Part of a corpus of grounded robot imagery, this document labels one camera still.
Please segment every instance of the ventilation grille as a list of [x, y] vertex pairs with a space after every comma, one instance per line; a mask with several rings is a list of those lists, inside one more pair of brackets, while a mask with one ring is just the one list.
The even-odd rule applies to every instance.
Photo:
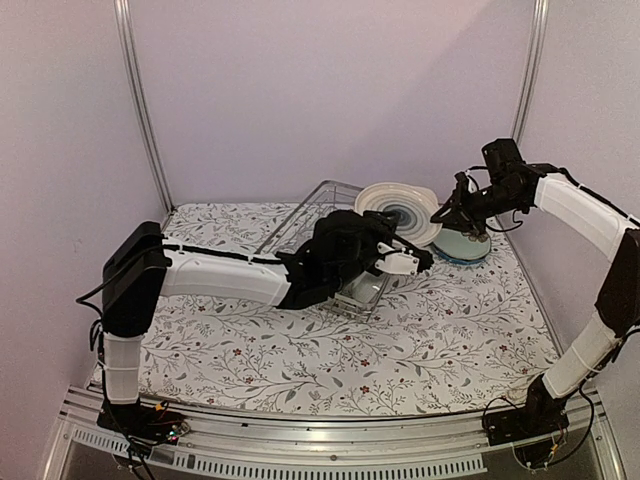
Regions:
[[[126, 456], [127, 442], [113, 434], [76, 426], [73, 439], [83, 445], [115, 455]], [[209, 456], [176, 451], [163, 460], [150, 460], [175, 470], [200, 473], [224, 479], [247, 480], [421, 480], [460, 478], [484, 473], [481, 455], [469, 455], [454, 460], [425, 462], [407, 466], [389, 467], [273, 467], [230, 462]]]

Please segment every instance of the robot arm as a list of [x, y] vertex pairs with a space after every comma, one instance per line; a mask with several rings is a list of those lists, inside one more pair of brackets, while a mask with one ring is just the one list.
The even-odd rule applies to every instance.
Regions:
[[629, 329], [640, 324], [640, 224], [577, 184], [565, 169], [524, 163], [511, 139], [488, 144], [483, 154], [491, 186], [470, 192], [468, 177], [458, 173], [456, 189], [433, 222], [482, 235], [487, 218], [538, 207], [592, 242], [611, 263], [591, 320], [567, 352], [532, 382], [525, 406], [487, 417], [490, 442], [502, 443], [550, 433], [566, 423], [567, 399], [606, 365]]
[[[165, 238], [143, 223], [105, 264], [99, 337], [104, 413], [98, 424], [152, 441], [175, 440], [182, 419], [140, 405], [138, 371], [144, 333], [159, 296], [211, 295], [282, 309], [323, 302], [363, 272], [416, 275], [431, 254], [395, 234], [395, 214], [338, 210], [316, 222], [313, 237], [293, 254], [244, 255]], [[154, 419], [162, 416], [162, 421]]]

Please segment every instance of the dish rack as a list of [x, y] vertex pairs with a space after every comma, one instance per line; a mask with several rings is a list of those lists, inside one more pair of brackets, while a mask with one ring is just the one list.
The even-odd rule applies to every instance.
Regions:
[[[317, 220], [339, 209], [352, 209], [362, 188], [325, 180], [274, 230], [257, 253], [293, 253], [313, 236]], [[360, 275], [320, 307], [350, 318], [367, 319], [378, 304], [390, 276]]]

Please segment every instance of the white plate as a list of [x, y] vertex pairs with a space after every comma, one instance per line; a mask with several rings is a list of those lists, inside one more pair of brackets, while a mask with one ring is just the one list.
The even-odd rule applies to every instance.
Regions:
[[424, 187], [376, 183], [360, 192], [354, 208], [361, 215], [366, 210], [398, 212], [400, 222], [396, 233], [420, 248], [429, 245], [442, 229], [442, 225], [430, 222], [431, 215], [438, 210], [438, 198]]

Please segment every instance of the back wall panel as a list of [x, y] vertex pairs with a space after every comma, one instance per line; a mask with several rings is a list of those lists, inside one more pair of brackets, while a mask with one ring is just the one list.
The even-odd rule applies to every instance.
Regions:
[[533, 2], [145, 0], [132, 20], [178, 204], [453, 174], [511, 129]]

